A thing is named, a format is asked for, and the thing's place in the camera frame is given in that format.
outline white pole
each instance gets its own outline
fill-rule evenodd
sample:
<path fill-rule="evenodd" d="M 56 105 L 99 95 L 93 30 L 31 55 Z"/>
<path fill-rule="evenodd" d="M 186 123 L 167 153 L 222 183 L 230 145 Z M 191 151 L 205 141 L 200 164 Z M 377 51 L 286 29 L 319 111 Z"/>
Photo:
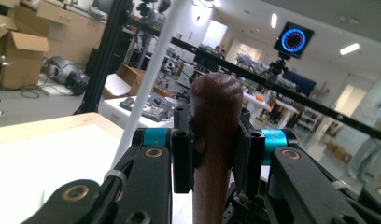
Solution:
<path fill-rule="evenodd" d="M 159 35 L 159 40 L 156 49 L 153 53 L 152 59 L 148 64 L 147 72 L 144 76 L 144 80 L 135 99 L 132 113 L 130 114 L 128 122 L 126 123 L 126 126 L 124 128 L 123 136 L 120 139 L 118 150 L 111 165 L 112 168 L 118 163 L 120 158 L 124 155 L 127 148 L 132 143 L 133 134 L 137 128 L 138 121 L 141 117 L 144 105 L 148 99 L 153 84 L 155 83 L 155 79 L 161 68 L 168 45 L 177 28 L 177 25 L 181 21 L 180 12 L 183 8 L 185 8 L 187 2 L 188 1 L 186 0 L 173 0 L 169 16 L 167 17 L 167 20 L 162 28 L 161 34 Z"/>

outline white cable tie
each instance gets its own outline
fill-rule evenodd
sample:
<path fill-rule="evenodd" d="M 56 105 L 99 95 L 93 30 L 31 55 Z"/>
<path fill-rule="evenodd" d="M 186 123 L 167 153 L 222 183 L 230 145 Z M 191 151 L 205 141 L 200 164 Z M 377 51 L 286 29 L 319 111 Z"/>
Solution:
<path fill-rule="evenodd" d="M 120 171 L 120 170 L 109 170 L 108 172 L 106 172 L 104 179 L 107 179 L 109 176 L 115 176 L 115 177 L 119 178 L 121 181 L 121 188 L 124 189 L 124 185 L 126 184 L 127 177 L 122 171 Z"/>
<path fill-rule="evenodd" d="M 351 189 L 351 186 L 348 185 L 345 181 L 343 180 L 336 180 L 332 182 L 332 185 L 336 189 Z"/>

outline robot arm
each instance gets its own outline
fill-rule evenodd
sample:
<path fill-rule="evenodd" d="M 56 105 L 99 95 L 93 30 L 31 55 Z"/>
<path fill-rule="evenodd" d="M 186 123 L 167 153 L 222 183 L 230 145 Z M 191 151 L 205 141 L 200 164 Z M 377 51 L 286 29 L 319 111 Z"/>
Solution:
<path fill-rule="evenodd" d="M 233 151 L 233 162 L 220 169 L 225 176 L 232 168 L 235 183 L 223 200 L 215 188 L 203 189 L 201 183 L 214 184 L 215 178 L 204 178 L 200 167 L 206 166 L 206 162 L 213 166 L 217 165 L 215 161 L 221 162 L 197 151 L 211 150 L 208 144 L 198 145 L 203 143 L 200 139 L 214 138 L 219 133 L 208 129 L 210 135 L 204 135 L 194 125 L 197 116 L 216 114 L 214 109 L 203 107 L 200 115 L 194 111 L 198 105 L 193 104 L 203 104 L 208 99 L 204 96 L 192 95 L 191 106 L 175 109 L 174 129 L 138 129 L 132 145 L 107 173 L 101 187 L 90 180 L 68 183 L 24 223 L 171 223 L 171 181 L 175 193 L 194 190 L 193 200 L 199 200 L 196 204 L 203 207 L 193 207 L 195 223 L 381 223 L 381 183 L 365 188 L 356 200 L 348 190 L 332 185 L 338 185 L 336 179 L 299 147 L 292 131 L 256 130 L 244 109 L 239 111 L 234 144 L 227 146 Z M 202 125 L 205 123 L 204 119 L 197 119 Z M 271 166 L 268 183 L 260 179 L 263 164 Z M 195 199 L 195 194 L 205 197 L 200 199 L 199 195 Z M 209 216 L 213 210 L 209 204 L 218 208 L 218 219 Z"/>

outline ceiling light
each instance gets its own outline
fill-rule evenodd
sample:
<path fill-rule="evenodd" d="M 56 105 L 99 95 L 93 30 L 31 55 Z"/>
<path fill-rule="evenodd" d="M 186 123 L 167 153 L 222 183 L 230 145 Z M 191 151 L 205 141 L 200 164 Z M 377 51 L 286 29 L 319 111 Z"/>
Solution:
<path fill-rule="evenodd" d="M 345 54 L 348 54 L 349 52 L 352 52 L 352 51 L 359 49 L 359 48 L 360 48 L 359 44 L 353 44 L 353 45 L 350 45 L 348 47 L 345 47 L 344 49 L 341 49 L 340 54 L 345 55 Z"/>
<path fill-rule="evenodd" d="M 270 24 L 272 25 L 272 28 L 275 28 L 275 26 L 277 25 L 277 15 L 275 13 L 273 13 L 272 15 L 272 21 Z"/>

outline fluorescent light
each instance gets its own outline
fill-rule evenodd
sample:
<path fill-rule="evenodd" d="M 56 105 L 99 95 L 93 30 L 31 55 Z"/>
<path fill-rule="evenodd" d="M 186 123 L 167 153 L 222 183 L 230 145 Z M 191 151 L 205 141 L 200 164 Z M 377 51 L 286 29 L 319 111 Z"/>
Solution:
<path fill-rule="evenodd" d="M 273 28 L 275 28 L 275 26 L 277 25 L 277 15 L 275 13 L 273 13 L 272 15 L 272 21 L 270 22 L 270 24 Z"/>
<path fill-rule="evenodd" d="M 345 47 L 344 49 L 341 49 L 340 54 L 345 55 L 345 54 L 348 54 L 349 52 L 354 51 L 354 50 L 359 49 L 359 48 L 360 48 L 359 44 L 353 44 L 353 45 L 350 45 L 348 47 Z"/>
<path fill-rule="evenodd" d="M 219 0 L 215 0 L 213 2 L 213 5 L 214 5 L 214 7 L 220 7 L 220 1 Z"/>

